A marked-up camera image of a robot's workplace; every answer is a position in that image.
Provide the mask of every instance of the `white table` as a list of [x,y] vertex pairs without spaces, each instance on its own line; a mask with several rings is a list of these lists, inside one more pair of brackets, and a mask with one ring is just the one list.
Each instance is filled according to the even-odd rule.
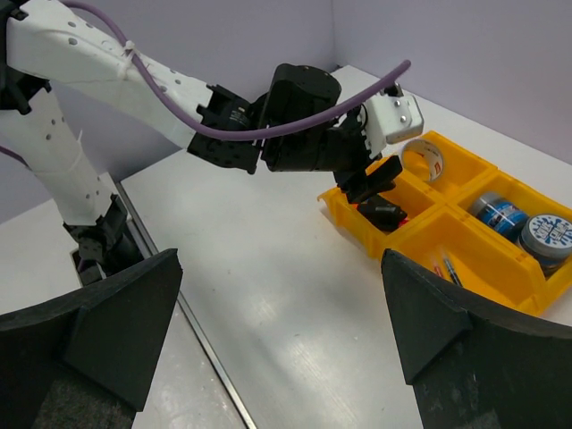
[[[113,185],[108,175],[103,176]],[[0,314],[40,304],[80,287],[72,264],[76,243],[54,201],[0,225]],[[177,306],[145,410],[135,428],[242,427],[190,325]]]
[[[342,98],[374,81],[352,67],[335,75]],[[571,165],[418,101],[426,130],[572,206]],[[259,427],[420,427],[379,265],[315,200],[333,184],[329,173],[248,176],[180,152],[122,186],[156,246],[179,249],[181,290]],[[548,317],[572,324],[572,295]]]

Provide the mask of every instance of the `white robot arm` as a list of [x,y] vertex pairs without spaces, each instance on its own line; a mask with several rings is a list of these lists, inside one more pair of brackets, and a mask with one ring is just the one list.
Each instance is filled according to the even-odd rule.
[[[125,210],[98,180],[80,140],[67,126],[50,80],[138,118],[213,164],[254,172],[262,153],[273,171],[333,171],[346,190],[365,179],[364,157],[369,163],[381,157],[387,143],[415,137],[423,129],[415,99],[403,96],[393,85],[369,99],[365,109],[354,109],[338,128],[333,127],[335,121],[324,117],[319,127],[307,126],[312,133],[304,136],[251,139],[243,144],[212,139],[196,134],[181,117],[230,131],[305,121],[306,116],[324,114],[335,105],[339,85],[323,71],[285,64],[277,69],[271,92],[251,105],[223,88],[169,69],[133,50],[133,45],[123,46],[55,0],[3,0],[0,26],[4,27],[0,31],[5,30],[4,41],[0,40],[0,46],[5,45],[4,52],[0,51],[0,132],[54,197],[65,227],[80,244],[82,257],[100,264],[120,247]],[[133,66],[134,54],[182,114],[165,107],[162,94],[156,93],[157,88],[154,93]],[[285,98],[290,100],[286,106]],[[303,147],[296,148],[300,141]],[[309,154],[312,163],[308,163],[309,148],[314,150]],[[350,171],[354,166],[360,174],[357,178]],[[363,191],[354,192],[354,199],[371,194]]]

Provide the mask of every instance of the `yellow organizer tray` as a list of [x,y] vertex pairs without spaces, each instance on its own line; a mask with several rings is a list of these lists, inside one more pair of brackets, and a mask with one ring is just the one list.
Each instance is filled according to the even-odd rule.
[[[393,248],[433,270],[433,260],[441,261],[440,249],[444,248],[466,289],[523,313],[541,314],[572,285],[572,257],[547,280],[533,257],[467,210],[487,191],[496,191],[531,216],[553,213],[572,220],[572,210],[434,131],[423,139],[441,150],[445,168],[432,183],[404,171],[396,180],[397,187],[383,193],[409,214],[409,223],[395,232],[377,230],[338,188],[319,199],[335,223],[356,237],[370,257],[381,259],[385,249]],[[372,165],[369,172],[383,162]]]

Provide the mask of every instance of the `gray lid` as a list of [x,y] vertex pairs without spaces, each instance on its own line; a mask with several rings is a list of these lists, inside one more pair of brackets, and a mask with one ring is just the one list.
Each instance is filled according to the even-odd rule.
[[542,257],[566,259],[572,255],[572,222],[556,214],[528,219],[520,239]]
[[485,192],[481,197],[476,199],[471,207],[469,207],[468,212],[473,216],[477,216],[485,207],[499,199],[502,199],[502,197],[496,192]]

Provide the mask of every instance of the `gray wall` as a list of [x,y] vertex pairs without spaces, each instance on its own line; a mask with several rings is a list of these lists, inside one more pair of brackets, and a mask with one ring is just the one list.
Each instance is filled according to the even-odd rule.
[[407,89],[572,163],[572,2],[333,4],[341,65],[382,75],[409,58]]
[[[331,0],[90,2],[111,15],[145,54],[252,100],[267,91],[279,63],[334,66]],[[178,149],[106,105],[57,85],[55,90],[71,127],[83,129],[88,157],[116,180]],[[0,156],[0,183],[0,223],[49,199],[31,173],[5,156]]]

